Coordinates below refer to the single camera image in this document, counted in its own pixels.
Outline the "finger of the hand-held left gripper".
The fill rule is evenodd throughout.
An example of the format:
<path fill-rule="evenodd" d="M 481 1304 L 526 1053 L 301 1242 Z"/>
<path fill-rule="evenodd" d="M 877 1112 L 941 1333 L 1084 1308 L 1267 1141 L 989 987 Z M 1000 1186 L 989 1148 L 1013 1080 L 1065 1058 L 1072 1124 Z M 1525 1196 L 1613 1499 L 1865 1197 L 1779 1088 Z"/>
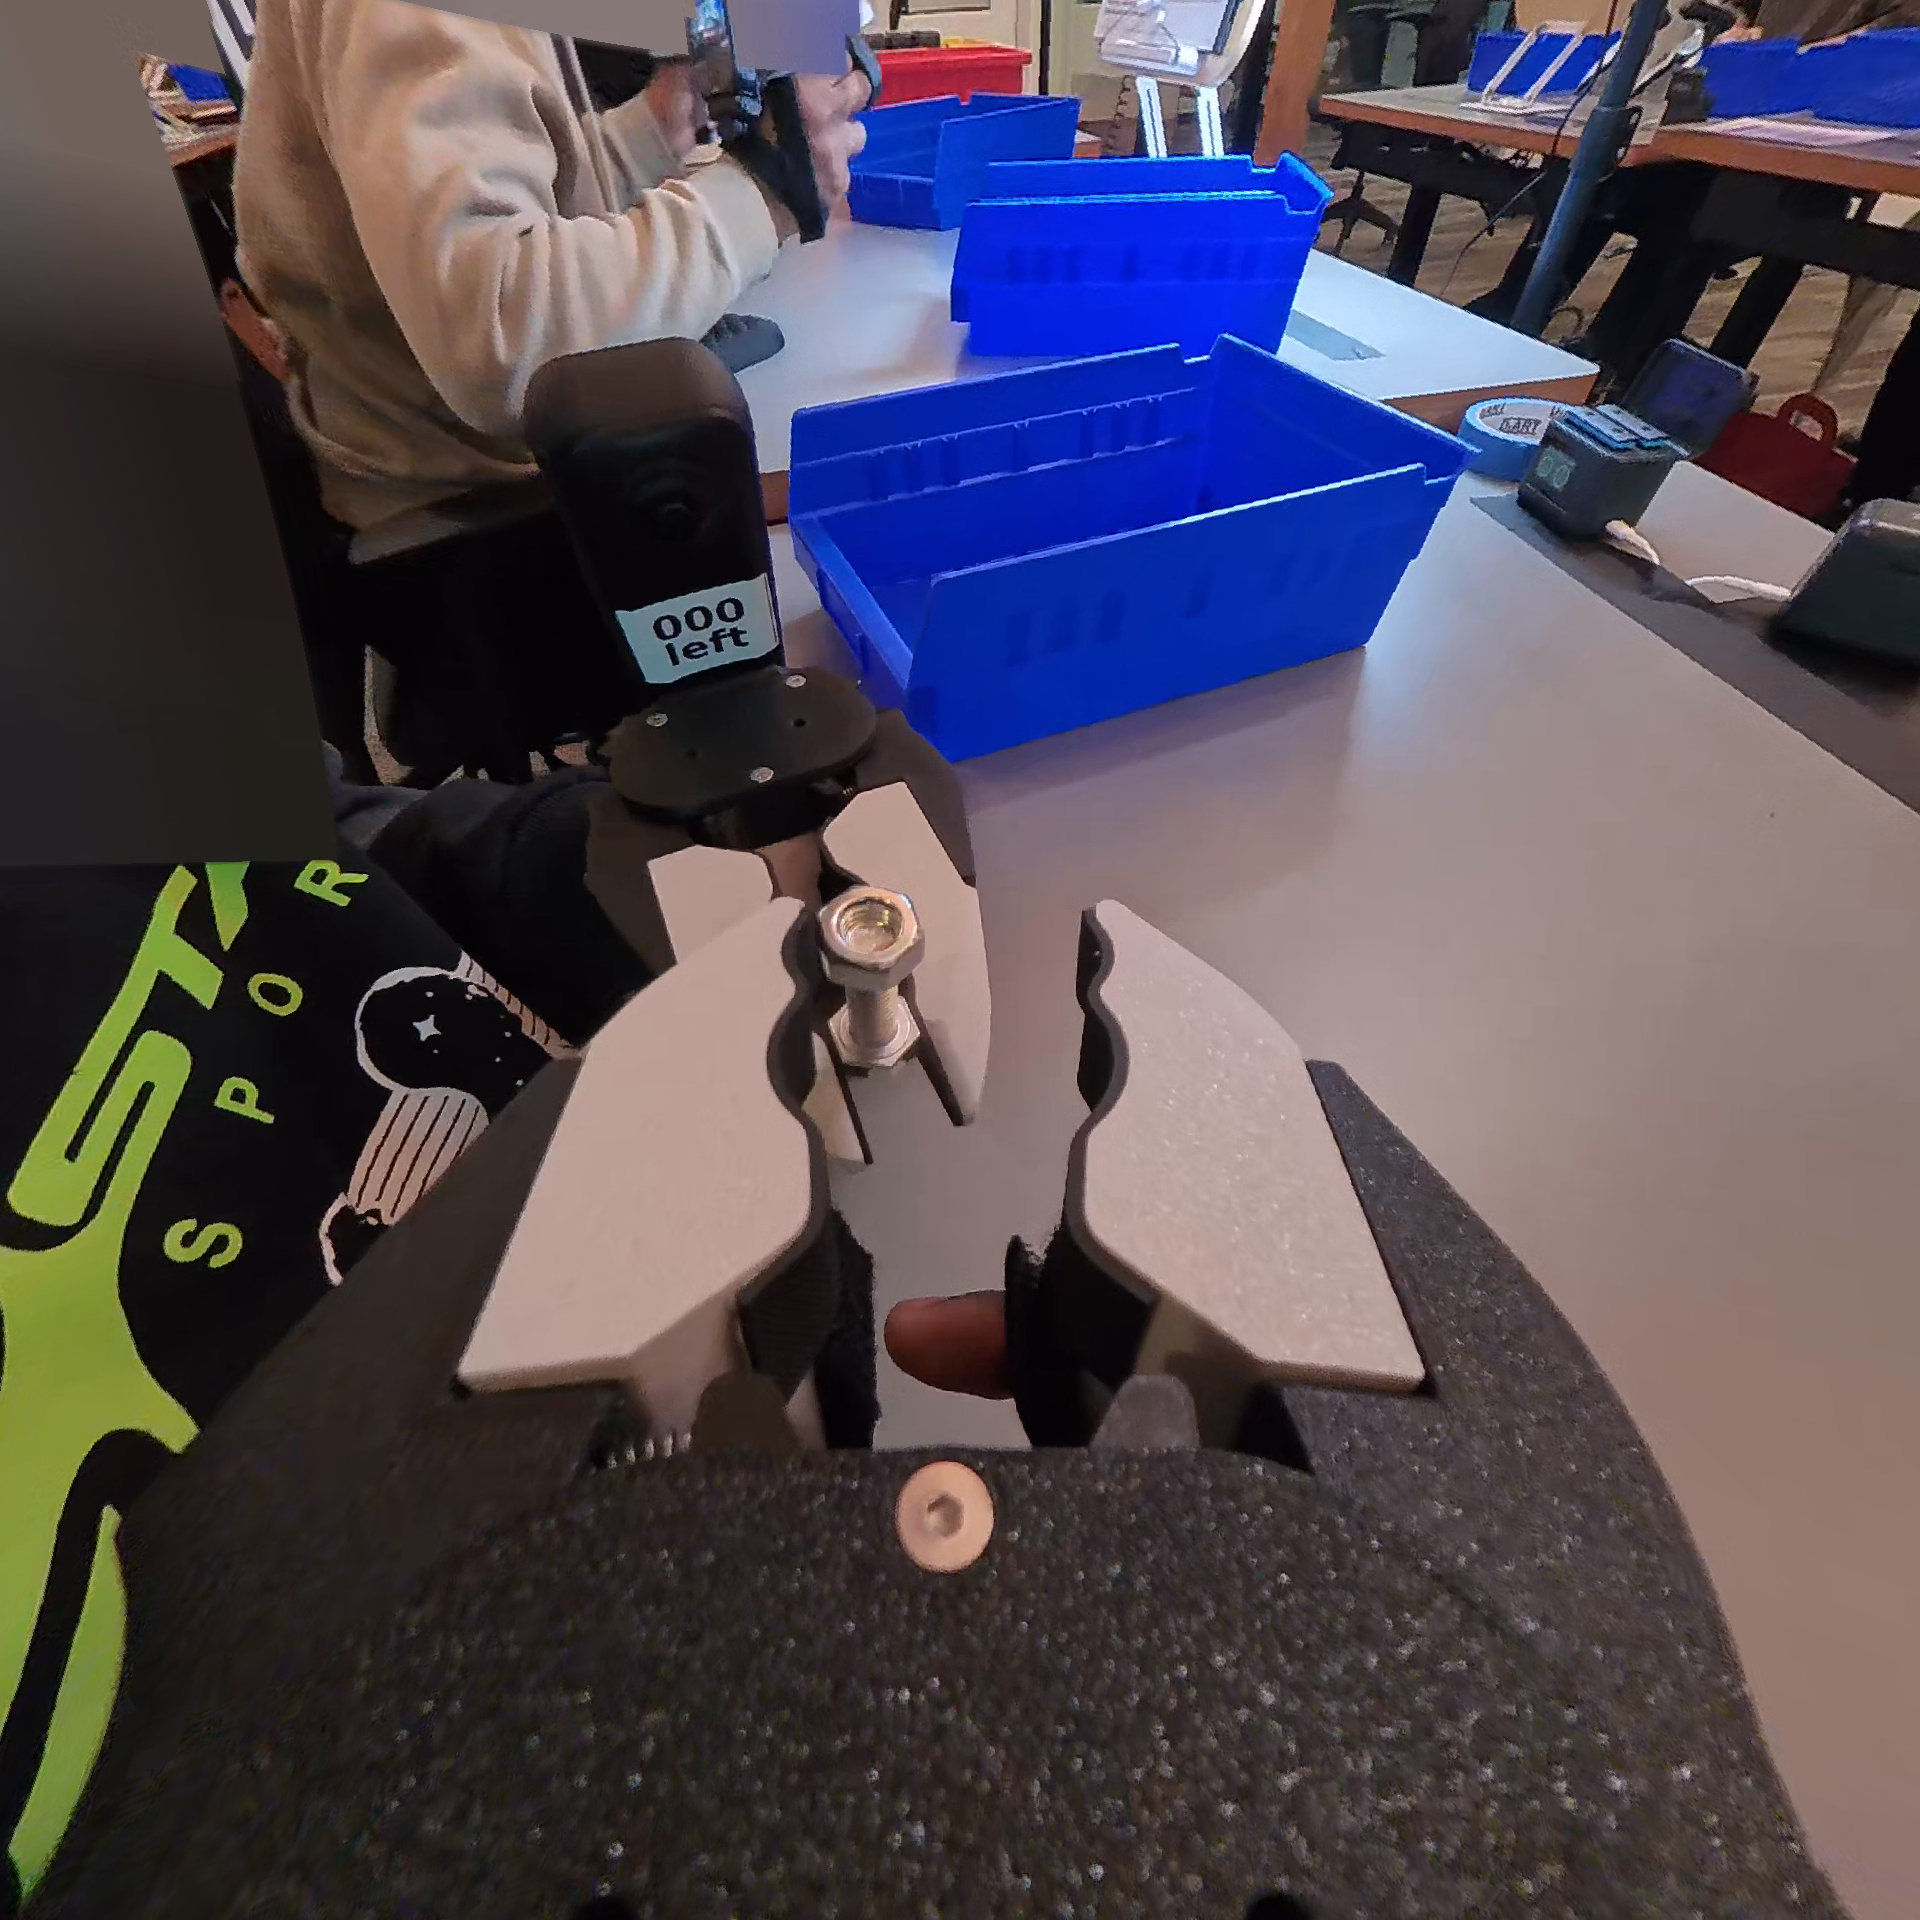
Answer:
<path fill-rule="evenodd" d="M 909 1000 L 928 1076 L 956 1124 L 972 1124 L 992 1052 L 992 982 L 976 889 L 907 787 L 852 797 L 822 829 L 828 867 L 912 904 L 923 940 Z"/>
<path fill-rule="evenodd" d="M 731 925 L 780 899 L 778 874 L 760 852 L 684 848 L 654 857 L 648 865 L 648 878 L 657 893 L 675 964 L 684 964 Z M 821 1000 L 806 1020 L 813 1076 L 803 1112 L 835 1166 L 872 1166 L 874 1154 L 859 1129 L 844 1067 L 833 1050 Z"/>

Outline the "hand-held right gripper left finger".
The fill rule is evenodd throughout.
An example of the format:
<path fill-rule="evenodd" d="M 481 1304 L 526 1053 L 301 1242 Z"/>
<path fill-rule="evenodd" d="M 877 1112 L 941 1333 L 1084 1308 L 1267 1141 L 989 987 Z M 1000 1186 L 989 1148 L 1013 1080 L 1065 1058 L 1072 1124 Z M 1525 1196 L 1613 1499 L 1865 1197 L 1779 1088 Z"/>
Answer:
<path fill-rule="evenodd" d="M 473 1394 L 609 1385 L 636 1450 L 684 1450 L 760 1377 L 805 1450 L 877 1427 L 874 1269 L 833 1211 L 812 915 L 776 899 L 585 1046 L 460 1355 Z"/>

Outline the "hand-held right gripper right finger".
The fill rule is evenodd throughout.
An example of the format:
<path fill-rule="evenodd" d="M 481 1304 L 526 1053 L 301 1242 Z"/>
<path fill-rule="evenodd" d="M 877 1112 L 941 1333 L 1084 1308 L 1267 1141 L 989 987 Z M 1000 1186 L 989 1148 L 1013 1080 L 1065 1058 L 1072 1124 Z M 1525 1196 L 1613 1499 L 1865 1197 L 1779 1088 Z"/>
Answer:
<path fill-rule="evenodd" d="M 1288 1029 L 1139 913 L 1094 904 L 1064 1217 L 1005 1258 L 1005 1362 L 1037 1450 L 1304 1452 L 1290 1388 L 1426 1388 Z"/>

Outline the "silver hex bolt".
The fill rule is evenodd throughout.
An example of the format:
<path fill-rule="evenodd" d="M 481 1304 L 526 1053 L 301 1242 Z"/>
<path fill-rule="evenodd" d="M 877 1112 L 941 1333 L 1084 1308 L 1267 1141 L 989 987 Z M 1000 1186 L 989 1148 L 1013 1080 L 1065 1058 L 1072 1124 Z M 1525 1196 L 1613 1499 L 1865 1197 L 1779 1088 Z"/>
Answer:
<path fill-rule="evenodd" d="M 844 987 L 844 1006 L 833 1016 L 833 1044 L 852 1072 L 890 1072 L 921 1042 L 909 1000 L 901 986 Z"/>

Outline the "blue plastic bin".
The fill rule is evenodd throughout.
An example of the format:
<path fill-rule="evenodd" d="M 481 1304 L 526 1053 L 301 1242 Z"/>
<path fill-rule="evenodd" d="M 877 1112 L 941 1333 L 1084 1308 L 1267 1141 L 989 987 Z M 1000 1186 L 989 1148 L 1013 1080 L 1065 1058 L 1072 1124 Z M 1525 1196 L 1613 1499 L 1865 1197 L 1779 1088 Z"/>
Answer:
<path fill-rule="evenodd" d="M 1801 114 L 1848 128 L 1918 128 L 1918 30 L 1822 44 L 1716 40 L 1699 72 L 1710 121 Z"/>
<path fill-rule="evenodd" d="M 881 105 L 859 116 L 848 216 L 858 225 L 952 230 L 1013 160 L 1068 160 L 1082 124 L 1074 97 L 988 94 Z"/>
<path fill-rule="evenodd" d="M 806 406 L 786 524 L 948 762 L 1368 644 L 1470 448 L 1219 338 Z"/>
<path fill-rule="evenodd" d="M 973 357 L 1276 353 L 1330 198 L 1291 154 L 1001 160 L 958 234 L 952 320 Z"/>
<path fill-rule="evenodd" d="M 1568 28 L 1481 33 L 1464 84 L 1481 105 L 1568 100 L 1605 69 L 1619 40 Z"/>

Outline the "black printed shirt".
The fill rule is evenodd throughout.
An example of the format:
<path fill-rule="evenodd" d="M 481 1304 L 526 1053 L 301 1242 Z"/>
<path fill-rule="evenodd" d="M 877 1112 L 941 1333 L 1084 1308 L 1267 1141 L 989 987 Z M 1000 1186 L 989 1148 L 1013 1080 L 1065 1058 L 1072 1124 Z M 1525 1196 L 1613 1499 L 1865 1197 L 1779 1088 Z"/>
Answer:
<path fill-rule="evenodd" d="M 371 856 L 5 869 L 5 1915 L 106 1742 L 132 1504 L 566 1046 Z"/>

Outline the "red plastic bin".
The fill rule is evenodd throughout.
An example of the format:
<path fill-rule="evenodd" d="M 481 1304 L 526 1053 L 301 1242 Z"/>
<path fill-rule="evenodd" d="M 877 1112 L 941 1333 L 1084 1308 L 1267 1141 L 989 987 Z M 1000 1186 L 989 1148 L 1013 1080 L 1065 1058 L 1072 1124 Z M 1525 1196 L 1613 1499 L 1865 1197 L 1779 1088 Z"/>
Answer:
<path fill-rule="evenodd" d="M 992 41 L 883 45 L 877 105 L 912 105 L 973 97 L 1017 97 L 1035 57 Z"/>

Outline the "roll-up banner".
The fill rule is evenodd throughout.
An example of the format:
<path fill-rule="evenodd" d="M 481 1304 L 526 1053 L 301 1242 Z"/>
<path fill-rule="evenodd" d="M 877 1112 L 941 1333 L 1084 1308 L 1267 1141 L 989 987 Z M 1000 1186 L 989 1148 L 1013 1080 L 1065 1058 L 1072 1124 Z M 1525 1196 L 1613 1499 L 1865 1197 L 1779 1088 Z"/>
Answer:
<path fill-rule="evenodd" d="M 1242 3 L 1101 3 L 1094 13 L 1094 56 L 1114 73 L 1131 81 L 1141 154 L 1169 155 L 1169 116 L 1161 84 L 1192 94 L 1197 152 L 1225 155 L 1225 128 L 1219 92 L 1236 62 L 1236 17 Z"/>

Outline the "blue tape roll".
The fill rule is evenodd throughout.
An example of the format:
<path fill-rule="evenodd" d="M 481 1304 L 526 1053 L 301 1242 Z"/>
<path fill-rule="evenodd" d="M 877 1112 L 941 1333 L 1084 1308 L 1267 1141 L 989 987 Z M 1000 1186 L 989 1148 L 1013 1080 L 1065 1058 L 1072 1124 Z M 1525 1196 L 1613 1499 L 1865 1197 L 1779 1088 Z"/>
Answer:
<path fill-rule="evenodd" d="M 1528 396 L 1477 401 L 1457 427 L 1470 450 L 1470 468 L 1498 483 L 1518 484 L 1534 466 L 1548 427 L 1573 412 L 1573 402 Z"/>

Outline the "black and blue device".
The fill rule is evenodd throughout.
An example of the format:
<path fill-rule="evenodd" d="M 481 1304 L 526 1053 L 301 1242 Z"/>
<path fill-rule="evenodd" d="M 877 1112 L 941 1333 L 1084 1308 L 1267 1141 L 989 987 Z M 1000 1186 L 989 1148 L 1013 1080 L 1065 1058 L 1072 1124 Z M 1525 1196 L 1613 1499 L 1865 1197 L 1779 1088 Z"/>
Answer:
<path fill-rule="evenodd" d="M 1542 430 L 1518 505 L 1554 534 L 1593 544 L 1616 521 L 1637 526 L 1684 460 L 1681 441 L 1616 402 L 1565 409 Z"/>

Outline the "grey tool case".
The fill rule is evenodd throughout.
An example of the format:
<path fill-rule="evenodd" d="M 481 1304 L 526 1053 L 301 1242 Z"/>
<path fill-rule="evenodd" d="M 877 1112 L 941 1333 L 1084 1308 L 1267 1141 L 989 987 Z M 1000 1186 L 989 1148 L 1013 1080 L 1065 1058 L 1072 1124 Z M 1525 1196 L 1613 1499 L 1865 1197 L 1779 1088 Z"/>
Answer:
<path fill-rule="evenodd" d="M 1772 636 L 1918 666 L 1918 505 L 1859 507 L 1790 589 Z"/>

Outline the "red bag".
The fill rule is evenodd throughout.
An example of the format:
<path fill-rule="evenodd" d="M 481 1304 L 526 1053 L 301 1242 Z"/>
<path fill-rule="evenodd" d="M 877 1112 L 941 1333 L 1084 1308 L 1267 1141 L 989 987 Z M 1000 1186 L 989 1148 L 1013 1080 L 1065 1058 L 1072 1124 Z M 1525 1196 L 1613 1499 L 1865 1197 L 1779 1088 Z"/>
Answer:
<path fill-rule="evenodd" d="M 1790 396 L 1772 413 L 1740 412 L 1693 465 L 1808 521 L 1837 507 L 1857 468 L 1834 406 L 1812 394 Z"/>

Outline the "dark blue bag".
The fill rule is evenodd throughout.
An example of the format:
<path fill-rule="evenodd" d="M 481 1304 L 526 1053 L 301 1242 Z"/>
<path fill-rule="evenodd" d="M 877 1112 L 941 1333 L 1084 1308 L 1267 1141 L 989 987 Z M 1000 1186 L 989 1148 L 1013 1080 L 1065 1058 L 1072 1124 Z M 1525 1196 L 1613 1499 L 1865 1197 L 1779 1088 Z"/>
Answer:
<path fill-rule="evenodd" d="M 1750 369 L 1720 360 L 1688 338 L 1659 344 L 1616 405 L 1693 460 L 1746 413 L 1757 392 Z"/>

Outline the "studio light on stand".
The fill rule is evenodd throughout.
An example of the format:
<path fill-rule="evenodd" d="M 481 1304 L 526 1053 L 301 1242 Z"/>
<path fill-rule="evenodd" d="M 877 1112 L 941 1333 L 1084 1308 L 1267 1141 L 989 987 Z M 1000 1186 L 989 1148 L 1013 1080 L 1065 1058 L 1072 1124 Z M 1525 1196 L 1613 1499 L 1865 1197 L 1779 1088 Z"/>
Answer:
<path fill-rule="evenodd" d="M 1549 225 L 1506 322 L 1530 338 L 1542 332 L 1554 312 L 1576 240 L 1588 220 L 1603 181 L 1616 170 L 1619 154 L 1630 139 L 1626 131 L 1628 107 L 1648 50 L 1666 22 L 1666 11 L 1666 3 L 1637 3 L 1630 10 L 1613 60 L 1605 67 L 1598 102 L 1579 134 Z"/>

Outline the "long wooden desk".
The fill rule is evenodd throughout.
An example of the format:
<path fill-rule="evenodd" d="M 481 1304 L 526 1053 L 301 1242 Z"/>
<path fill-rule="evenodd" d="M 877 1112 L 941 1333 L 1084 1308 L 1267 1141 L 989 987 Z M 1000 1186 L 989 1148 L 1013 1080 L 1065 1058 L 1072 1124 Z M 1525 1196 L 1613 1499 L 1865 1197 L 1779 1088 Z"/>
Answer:
<path fill-rule="evenodd" d="M 1506 124 L 1460 88 L 1400 88 L 1325 97 L 1313 118 L 1338 128 L 1334 166 L 1408 187 L 1388 276 L 1411 286 L 1444 198 L 1485 217 L 1528 217 L 1528 240 L 1498 289 L 1472 305 L 1485 320 L 1515 318 L 1528 276 L 1564 196 L 1578 133 L 1554 118 Z M 1682 334 L 1720 270 L 1750 265 L 1713 338 L 1716 357 L 1750 365 L 1808 270 L 1864 275 L 1898 290 L 1918 286 L 1914 228 L 1872 225 L 1867 206 L 1915 201 L 1915 134 L 1872 133 L 1817 146 L 1817 125 L 1766 118 L 1643 128 L 1605 177 L 1588 220 L 1632 234 L 1651 264 L 1621 282 L 1582 344 L 1611 378 L 1641 365 L 1653 345 Z"/>

